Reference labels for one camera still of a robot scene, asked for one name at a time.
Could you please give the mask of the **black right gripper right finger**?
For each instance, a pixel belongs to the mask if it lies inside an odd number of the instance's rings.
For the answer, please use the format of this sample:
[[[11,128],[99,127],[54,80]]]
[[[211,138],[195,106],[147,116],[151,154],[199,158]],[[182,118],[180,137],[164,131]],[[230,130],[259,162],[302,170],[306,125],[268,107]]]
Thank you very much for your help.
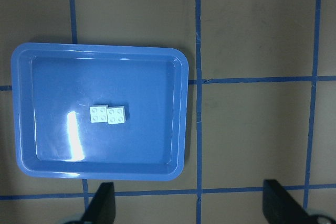
[[[310,216],[275,179],[265,179],[262,209],[268,223],[312,223]]]

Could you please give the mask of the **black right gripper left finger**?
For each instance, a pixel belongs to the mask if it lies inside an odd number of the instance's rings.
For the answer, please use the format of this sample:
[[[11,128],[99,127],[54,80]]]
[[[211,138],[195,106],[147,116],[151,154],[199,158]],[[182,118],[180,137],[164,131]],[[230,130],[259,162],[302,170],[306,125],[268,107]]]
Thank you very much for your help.
[[[113,224],[116,218],[115,203],[114,183],[102,183],[80,222]]]

